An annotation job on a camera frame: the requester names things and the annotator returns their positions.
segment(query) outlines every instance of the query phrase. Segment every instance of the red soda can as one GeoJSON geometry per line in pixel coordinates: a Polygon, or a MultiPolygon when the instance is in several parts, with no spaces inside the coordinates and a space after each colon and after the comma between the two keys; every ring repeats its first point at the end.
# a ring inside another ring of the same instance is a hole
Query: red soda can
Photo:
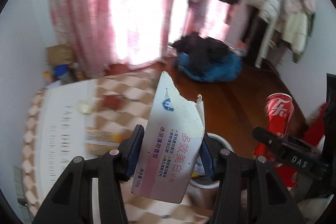
{"type": "MultiPolygon", "coordinates": [[[[293,112],[293,99],[285,93],[274,93],[266,98],[265,111],[268,116],[267,130],[281,138],[287,136],[287,126],[293,112]]],[[[253,152],[254,156],[264,156],[268,160],[273,160],[268,148],[264,144],[257,145],[253,152]]]]}

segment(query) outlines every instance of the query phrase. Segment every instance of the blue lid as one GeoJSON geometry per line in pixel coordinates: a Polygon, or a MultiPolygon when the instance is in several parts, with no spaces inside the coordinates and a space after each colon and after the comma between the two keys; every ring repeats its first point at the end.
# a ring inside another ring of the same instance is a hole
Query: blue lid
{"type": "Polygon", "coordinates": [[[54,68],[54,74],[56,77],[60,77],[68,71],[68,65],[58,65],[54,68]]]}

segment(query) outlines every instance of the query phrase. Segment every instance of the pile of clothes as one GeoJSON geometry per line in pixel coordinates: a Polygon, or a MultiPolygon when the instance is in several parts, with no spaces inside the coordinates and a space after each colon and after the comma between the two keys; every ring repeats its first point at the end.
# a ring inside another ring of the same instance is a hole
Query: pile of clothes
{"type": "Polygon", "coordinates": [[[286,45],[293,61],[302,56],[312,31],[315,0],[220,0],[233,5],[233,17],[225,38],[230,47],[248,45],[246,59],[261,66],[269,47],[286,45]]]}
{"type": "Polygon", "coordinates": [[[228,82],[242,68],[239,57],[221,41],[187,35],[172,45],[178,53],[177,65],[191,79],[202,82],[228,82]]]}

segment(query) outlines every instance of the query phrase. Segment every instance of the blue logo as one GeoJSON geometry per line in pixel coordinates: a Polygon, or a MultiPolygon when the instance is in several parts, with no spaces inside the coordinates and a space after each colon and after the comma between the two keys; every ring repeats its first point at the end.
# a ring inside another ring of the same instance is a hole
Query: blue logo
{"type": "Polygon", "coordinates": [[[163,102],[162,102],[163,108],[165,110],[169,110],[169,111],[174,111],[174,108],[172,108],[170,106],[170,98],[166,98],[163,102]]]}

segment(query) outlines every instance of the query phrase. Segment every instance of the toothpaste box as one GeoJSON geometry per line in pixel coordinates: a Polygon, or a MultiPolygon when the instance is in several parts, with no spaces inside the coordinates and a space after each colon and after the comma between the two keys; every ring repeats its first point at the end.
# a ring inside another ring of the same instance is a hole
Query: toothpaste box
{"type": "Polygon", "coordinates": [[[183,98],[163,72],[134,173],[132,193],[181,203],[193,173],[204,135],[204,107],[183,98]]]}

